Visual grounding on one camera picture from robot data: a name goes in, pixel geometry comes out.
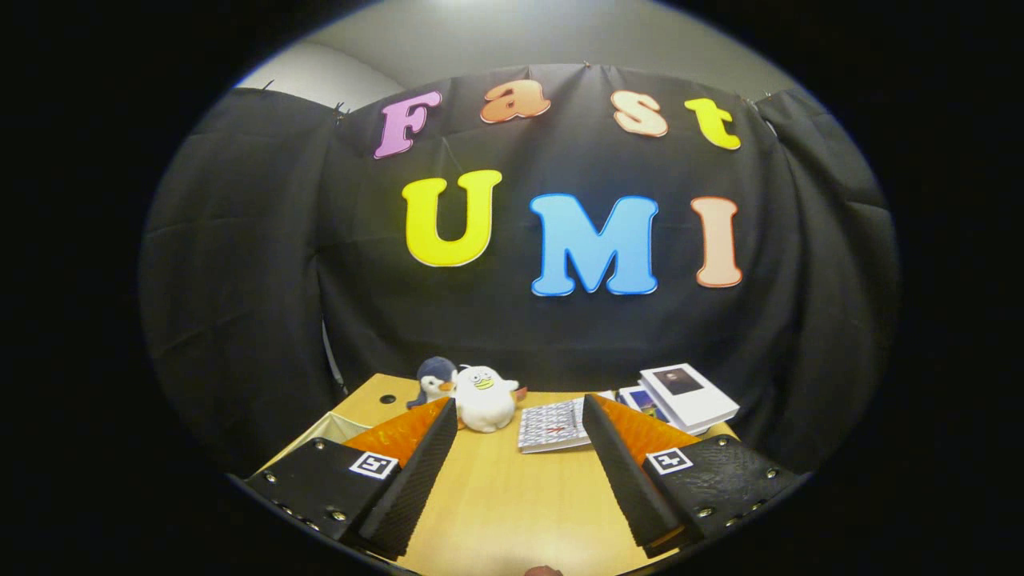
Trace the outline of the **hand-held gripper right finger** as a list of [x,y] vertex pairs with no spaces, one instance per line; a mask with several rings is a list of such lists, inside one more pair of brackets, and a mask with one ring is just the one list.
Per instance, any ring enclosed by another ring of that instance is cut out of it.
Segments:
[[598,394],[584,397],[582,423],[648,557],[732,534],[801,485],[730,434],[698,438]]

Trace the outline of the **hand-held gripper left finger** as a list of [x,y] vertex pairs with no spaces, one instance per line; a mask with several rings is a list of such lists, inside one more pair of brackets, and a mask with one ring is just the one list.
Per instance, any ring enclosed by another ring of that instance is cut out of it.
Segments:
[[294,442],[242,484],[307,531],[385,560],[406,556],[457,433],[440,398],[350,438]]

